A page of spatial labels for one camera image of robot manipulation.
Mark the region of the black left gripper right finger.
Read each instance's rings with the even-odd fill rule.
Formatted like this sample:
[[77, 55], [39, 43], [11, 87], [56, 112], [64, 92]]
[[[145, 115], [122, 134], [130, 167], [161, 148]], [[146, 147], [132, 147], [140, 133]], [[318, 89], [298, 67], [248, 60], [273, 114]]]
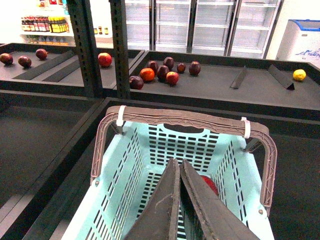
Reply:
[[192, 165], [180, 165], [180, 208], [187, 240], [257, 240]]

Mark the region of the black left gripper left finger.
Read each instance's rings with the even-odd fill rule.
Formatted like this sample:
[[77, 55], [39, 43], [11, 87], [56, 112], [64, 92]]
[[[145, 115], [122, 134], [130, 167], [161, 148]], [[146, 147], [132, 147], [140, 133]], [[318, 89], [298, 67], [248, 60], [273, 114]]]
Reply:
[[175, 240], [180, 209], [180, 167], [170, 158], [145, 209], [125, 240]]

